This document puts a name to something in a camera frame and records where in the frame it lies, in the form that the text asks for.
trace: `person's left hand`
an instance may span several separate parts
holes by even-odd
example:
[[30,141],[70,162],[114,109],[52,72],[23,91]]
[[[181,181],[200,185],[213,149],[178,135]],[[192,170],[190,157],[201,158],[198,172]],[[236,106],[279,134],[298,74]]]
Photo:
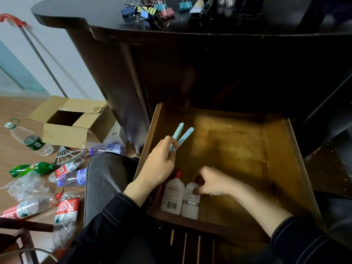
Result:
[[178,148],[178,142],[166,136],[148,155],[136,180],[143,181],[150,190],[164,182],[175,167],[176,151],[170,151],[170,145]]

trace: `black sleeve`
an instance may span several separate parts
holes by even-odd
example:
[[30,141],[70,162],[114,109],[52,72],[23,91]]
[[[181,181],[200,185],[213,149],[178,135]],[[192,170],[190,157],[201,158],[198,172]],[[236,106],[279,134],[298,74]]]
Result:
[[285,264],[352,263],[352,251],[298,217],[290,217],[276,228],[271,245]]
[[145,213],[118,193],[72,242],[58,263],[112,263],[125,251]]

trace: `open drawer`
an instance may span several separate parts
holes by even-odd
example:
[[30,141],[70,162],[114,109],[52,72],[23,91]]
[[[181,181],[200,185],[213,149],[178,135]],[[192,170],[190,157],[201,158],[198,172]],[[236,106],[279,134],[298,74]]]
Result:
[[[296,216],[320,220],[312,188],[289,119],[280,114],[247,114],[172,107],[159,103],[135,177],[157,143],[183,122],[194,132],[177,150],[175,168],[186,185],[202,166],[240,179]],[[255,219],[230,196],[202,195],[198,220],[159,209],[147,214],[176,225],[237,239],[268,241]]]

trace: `red cap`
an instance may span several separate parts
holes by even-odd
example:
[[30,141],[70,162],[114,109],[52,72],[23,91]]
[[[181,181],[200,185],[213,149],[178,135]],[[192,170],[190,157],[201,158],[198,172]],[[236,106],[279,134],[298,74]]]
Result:
[[176,170],[175,178],[182,179],[182,171],[181,170]]

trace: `crumpled plastic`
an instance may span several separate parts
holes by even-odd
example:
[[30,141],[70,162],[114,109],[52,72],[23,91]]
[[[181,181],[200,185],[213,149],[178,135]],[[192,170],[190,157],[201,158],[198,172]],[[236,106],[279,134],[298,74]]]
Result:
[[8,188],[7,192],[20,203],[49,194],[49,188],[44,187],[44,182],[38,173],[31,171],[0,189]]

